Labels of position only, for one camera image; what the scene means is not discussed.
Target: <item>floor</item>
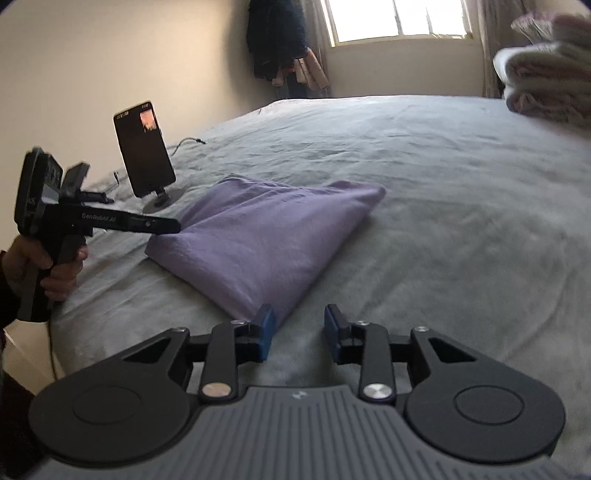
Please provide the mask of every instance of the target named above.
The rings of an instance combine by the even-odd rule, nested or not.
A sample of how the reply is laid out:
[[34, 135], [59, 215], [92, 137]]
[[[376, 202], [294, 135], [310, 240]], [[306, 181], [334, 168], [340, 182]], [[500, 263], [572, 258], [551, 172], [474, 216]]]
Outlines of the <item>floor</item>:
[[[46, 323], [15, 320], [6, 332], [3, 366], [5, 372], [34, 394], [54, 381], [49, 356]], [[64, 372], [54, 357], [58, 377]]]

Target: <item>wall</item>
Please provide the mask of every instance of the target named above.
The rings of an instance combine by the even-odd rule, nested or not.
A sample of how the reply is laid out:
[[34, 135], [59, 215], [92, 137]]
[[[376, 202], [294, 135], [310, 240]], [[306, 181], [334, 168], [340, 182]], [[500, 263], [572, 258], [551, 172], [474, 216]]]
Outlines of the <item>wall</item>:
[[579, 2], [579, 0], [537, 0], [536, 3], [540, 10], [589, 14], [589, 9]]
[[481, 95], [482, 48], [476, 40], [398, 39], [327, 52], [332, 94]]
[[248, 0], [16, 0], [0, 15], [0, 247], [33, 145], [89, 181], [122, 165], [113, 114], [151, 99], [167, 143], [259, 108]]

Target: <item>gray bedsheet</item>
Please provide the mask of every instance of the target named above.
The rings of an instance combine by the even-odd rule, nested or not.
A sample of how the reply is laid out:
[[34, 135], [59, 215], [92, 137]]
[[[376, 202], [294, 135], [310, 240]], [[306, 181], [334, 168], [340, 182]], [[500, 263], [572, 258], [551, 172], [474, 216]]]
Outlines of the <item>gray bedsheet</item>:
[[[179, 209], [230, 173], [388, 193], [278, 332], [244, 383], [358, 380], [331, 363], [323, 308], [392, 332], [430, 327], [552, 386], [567, 408], [555, 453], [591, 472], [591, 135], [514, 115], [503, 101], [400, 96], [287, 100], [201, 132], [173, 157]], [[98, 187], [112, 183], [106, 179]], [[115, 208], [139, 212], [124, 182]], [[172, 326], [225, 314], [144, 254], [146, 235], [97, 232], [79, 289], [53, 322], [72, 372]]]

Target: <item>window sill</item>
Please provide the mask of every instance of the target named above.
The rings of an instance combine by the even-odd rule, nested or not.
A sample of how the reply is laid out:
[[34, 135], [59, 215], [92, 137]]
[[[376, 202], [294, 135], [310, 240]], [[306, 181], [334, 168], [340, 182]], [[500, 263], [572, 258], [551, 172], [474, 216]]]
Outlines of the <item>window sill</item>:
[[464, 36], [461, 35], [396, 35], [395, 37], [374, 37], [374, 38], [360, 38], [359, 40], [349, 40], [344, 42], [335, 42], [331, 45], [331, 48], [341, 48], [354, 45], [363, 45], [366, 43], [384, 42], [384, 41], [414, 41], [414, 40], [426, 40], [426, 41], [461, 41], [467, 45], [477, 45], [478, 42], [474, 39], [472, 33], [467, 33]]

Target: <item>phone stand base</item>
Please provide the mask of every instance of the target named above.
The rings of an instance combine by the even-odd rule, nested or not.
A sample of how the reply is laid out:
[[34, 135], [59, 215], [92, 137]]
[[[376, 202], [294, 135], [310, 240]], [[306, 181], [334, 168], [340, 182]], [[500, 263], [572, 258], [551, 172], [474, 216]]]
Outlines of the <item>phone stand base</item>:
[[143, 213], [155, 213], [170, 207], [183, 196], [185, 189], [157, 190], [157, 197], [150, 200], [143, 208]]

